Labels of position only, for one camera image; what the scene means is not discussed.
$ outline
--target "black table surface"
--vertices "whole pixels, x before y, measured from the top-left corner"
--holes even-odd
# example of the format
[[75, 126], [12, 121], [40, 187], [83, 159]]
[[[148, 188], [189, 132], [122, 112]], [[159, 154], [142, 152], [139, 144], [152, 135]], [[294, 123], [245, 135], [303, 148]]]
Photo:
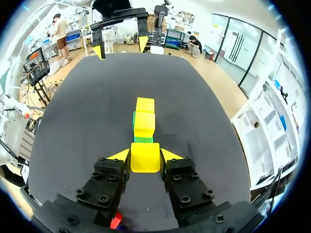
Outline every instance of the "black table surface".
[[[213, 91], [185, 59], [148, 53], [87, 57], [69, 73], [35, 136], [31, 194], [41, 203], [56, 194], [75, 201], [100, 157], [131, 147], [137, 97], [155, 99], [155, 142], [195, 161], [217, 205], [249, 201], [247, 163]], [[159, 172], [132, 172], [119, 212], [131, 230], [178, 227]]]

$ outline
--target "stack of blocks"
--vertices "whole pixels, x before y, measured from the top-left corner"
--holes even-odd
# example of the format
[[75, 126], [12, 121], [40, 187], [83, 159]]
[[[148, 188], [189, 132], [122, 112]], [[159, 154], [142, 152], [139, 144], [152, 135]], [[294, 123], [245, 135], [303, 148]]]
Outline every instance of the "stack of blocks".
[[154, 143], [156, 129], [155, 100], [137, 98], [133, 114], [134, 143], [131, 145], [131, 170], [133, 172], [158, 172], [160, 170], [160, 145]]

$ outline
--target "ceiling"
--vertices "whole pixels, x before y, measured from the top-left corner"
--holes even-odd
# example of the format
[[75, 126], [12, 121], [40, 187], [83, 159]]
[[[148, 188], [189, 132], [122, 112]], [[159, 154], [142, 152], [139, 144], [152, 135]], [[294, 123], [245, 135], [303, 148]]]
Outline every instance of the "ceiling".
[[195, 0], [210, 8], [213, 13], [236, 17], [264, 30], [277, 31], [281, 26], [277, 13], [264, 0]]

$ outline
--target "brown shorts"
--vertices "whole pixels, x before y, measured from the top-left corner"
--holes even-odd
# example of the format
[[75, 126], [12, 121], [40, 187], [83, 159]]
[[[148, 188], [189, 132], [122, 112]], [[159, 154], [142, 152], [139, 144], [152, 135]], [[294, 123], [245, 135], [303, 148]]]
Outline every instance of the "brown shorts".
[[66, 37], [64, 38], [60, 38], [59, 40], [57, 40], [57, 47], [61, 50], [63, 49], [65, 46], [67, 46], [67, 42], [66, 42]]

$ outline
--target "floor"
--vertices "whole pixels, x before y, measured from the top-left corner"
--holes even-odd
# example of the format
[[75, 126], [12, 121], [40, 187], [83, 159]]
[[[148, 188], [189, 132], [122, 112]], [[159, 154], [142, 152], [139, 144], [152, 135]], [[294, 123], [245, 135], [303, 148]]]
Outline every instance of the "floor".
[[[139, 52], [139, 47], [138, 44], [115, 45], [114, 52]], [[197, 70], [197, 72], [202, 76], [202, 78], [213, 90], [229, 119], [231, 119], [246, 103], [247, 98], [244, 93], [228, 76], [228, 74], [216, 63], [205, 59], [203, 55], [198, 58], [193, 58], [185, 50], [165, 49], [165, 55], [169, 55], [169, 53], [172, 56], [184, 57], [191, 63], [191, 65]], [[70, 54], [73, 60], [65, 67], [60, 68], [60, 70], [53, 76], [49, 76], [45, 80], [45, 85], [47, 87], [57, 89], [56, 85], [61, 85], [62, 81], [66, 78], [69, 72], [85, 56], [85, 51], [79, 49], [76, 51], [71, 51]], [[48, 92], [48, 95], [52, 97], [53, 93], [54, 91], [50, 91]], [[39, 98], [33, 91], [33, 89], [28, 88], [27, 85], [21, 87], [20, 101], [38, 107], [44, 106], [42, 101], [39, 101]], [[33, 111], [32, 113], [34, 118], [42, 115], [42, 113], [39, 111]], [[9, 166], [9, 168], [15, 173], [20, 172], [19, 169], [16, 167]], [[2, 181], [4, 182], [7, 190], [11, 193], [12, 198], [16, 200], [17, 205], [20, 206], [25, 215], [27, 217], [31, 217], [33, 215], [31, 207], [21, 196], [19, 188], [5, 180]]]
[[[245, 75], [246, 71], [230, 62], [228, 62], [225, 58], [219, 56], [217, 59], [217, 64], [220, 66], [222, 70], [224, 70], [231, 79], [239, 84]], [[250, 95], [254, 86], [256, 85], [258, 79], [254, 77], [252, 74], [248, 73], [241, 84], [241, 88], [245, 91], [247, 95]]]

